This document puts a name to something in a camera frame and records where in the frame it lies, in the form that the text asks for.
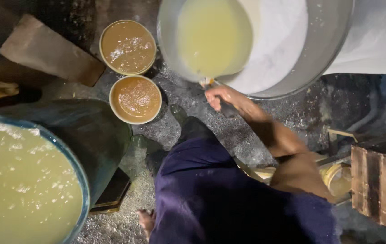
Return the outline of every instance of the forearm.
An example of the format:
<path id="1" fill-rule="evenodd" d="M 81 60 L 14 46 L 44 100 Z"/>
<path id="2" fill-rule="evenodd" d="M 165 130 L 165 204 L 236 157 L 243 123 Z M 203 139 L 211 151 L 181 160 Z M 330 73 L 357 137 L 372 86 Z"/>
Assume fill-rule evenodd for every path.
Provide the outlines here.
<path id="1" fill-rule="evenodd" d="M 274 158 L 309 152 L 298 136 L 281 123 L 273 120 L 261 107 L 251 102 L 240 109 L 240 115 L 258 135 Z"/>

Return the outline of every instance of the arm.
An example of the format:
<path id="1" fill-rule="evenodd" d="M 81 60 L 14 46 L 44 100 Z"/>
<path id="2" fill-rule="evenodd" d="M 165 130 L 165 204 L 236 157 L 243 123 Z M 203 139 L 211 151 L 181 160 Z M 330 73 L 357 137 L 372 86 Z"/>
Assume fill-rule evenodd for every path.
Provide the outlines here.
<path id="1" fill-rule="evenodd" d="M 261 107 L 238 91 L 219 86 L 205 92 L 210 105 L 220 110 L 219 95 L 238 109 L 240 116 L 250 125 L 272 156 L 279 162 L 273 175 L 271 186 L 287 192 L 310 192 L 334 201 L 324 184 L 315 162 L 313 153 L 298 136 L 281 123 L 273 120 Z"/>

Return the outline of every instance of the pale yellow liquid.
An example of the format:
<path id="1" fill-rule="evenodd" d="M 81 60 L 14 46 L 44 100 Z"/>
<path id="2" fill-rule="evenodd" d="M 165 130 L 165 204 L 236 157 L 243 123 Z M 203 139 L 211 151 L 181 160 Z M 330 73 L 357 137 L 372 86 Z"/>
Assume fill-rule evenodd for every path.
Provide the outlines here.
<path id="1" fill-rule="evenodd" d="M 178 53 L 192 72 L 234 74 L 253 43 L 250 20 L 236 0 L 187 0 L 178 19 Z"/>
<path id="2" fill-rule="evenodd" d="M 60 243 L 80 216 L 76 173 L 38 132 L 0 124 L 0 244 Z"/>

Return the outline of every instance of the concrete floor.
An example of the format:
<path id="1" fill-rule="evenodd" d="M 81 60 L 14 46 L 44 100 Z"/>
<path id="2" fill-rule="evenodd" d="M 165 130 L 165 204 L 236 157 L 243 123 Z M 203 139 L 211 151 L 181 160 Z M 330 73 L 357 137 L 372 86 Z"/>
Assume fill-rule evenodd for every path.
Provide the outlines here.
<path id="1" fill-rule="evenodd" d="M 99 0 L 96 1 L 95 36 L 90 52 L 99 57 L 98 40 L 102 30 L 119 19 L 134 19 L 145 25 L 156 38 L 156 17 L 159 0 Z M 276 165 L 261 141 L 242 119 L 225 119 L 207 104 L 203 90 L 179 78 L 158 56 L 146 74 L 161 88 L 164 104 L 157 118 L 146 125 L 133 125 L 134 134 L 161 143 L 170 149 L 180 134 L 179 125 L 167 109 L 177 103 L 189 115 L 201 119 L 217 136 L 229 153 L 251 167 Z M 43 88 L 42 100 L 95 98 L 108 102 L 111 86 L 122 76 L 107 69 L 93 87 L 52 82 Z M 346 129 L 369 113 L 369 88 L 378 82 L 364 75 L 327 75 L 309 88 L 290 97 L 258 102 L 284 125 L 296 131 L 312 151 L 328 147 L 327 128 Z M 121 209 L 117 213 L 90 216 L 75 244 L 146 243 L 137 223 L 136 209 L 154 208 L 152 178 L 144 167 L 145 152 L 132 146 L 120 163 L 133 180 Z M 343 232 L 356 237 L 359 243 L 386 243 L 386 230 L 356 213 L 348 205 L 336 210 Z"/>

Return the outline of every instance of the white residue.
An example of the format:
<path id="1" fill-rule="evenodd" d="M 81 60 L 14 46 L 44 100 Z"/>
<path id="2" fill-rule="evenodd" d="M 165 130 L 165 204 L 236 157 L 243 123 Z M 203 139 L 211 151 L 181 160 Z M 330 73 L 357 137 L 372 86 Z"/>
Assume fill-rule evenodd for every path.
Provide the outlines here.
<path id="1" fill-rule="evenodd" d="M 15 129 L 14 126 L 12 126 L 12 125 L 6 125 L 6 124 L 0 123 L 0 131 L 6 132 L 14 139 L 24 140 L 23 134 L 21 132 L 19 132 L 19 130 Z"/>
<path id="2" fill-rule="evenodd" d="M 23 149 L 23 145 L 21 143 L 13 144 L 10 148 L 9 151 L 12 150 L 18 150 L 18 149 Z"/>
<path id="3" fill-rule="evenodd" d="M 28 129 L 28 131 L 33 134 L 33 136 L 40 136 L 39 129 Z"/>
<path id="4" fill-rule="evenodd" d="M 17 192 L 21 192 L 21 193 L 26 193 L 28 190 L 30 190 L 30 186 L 23 186 L 22 184 L 20 184 L 20 186 L 18 187 L 18 189 L 16 189 Z"/>
<path id="5" fill-rule="evenodd" d="M 308 32 L 305 0 L 240 0 L 253 24 L 255 43 L 245 68 L 220 80 L 252 94 L 266 90 L 291 72 Z"/>

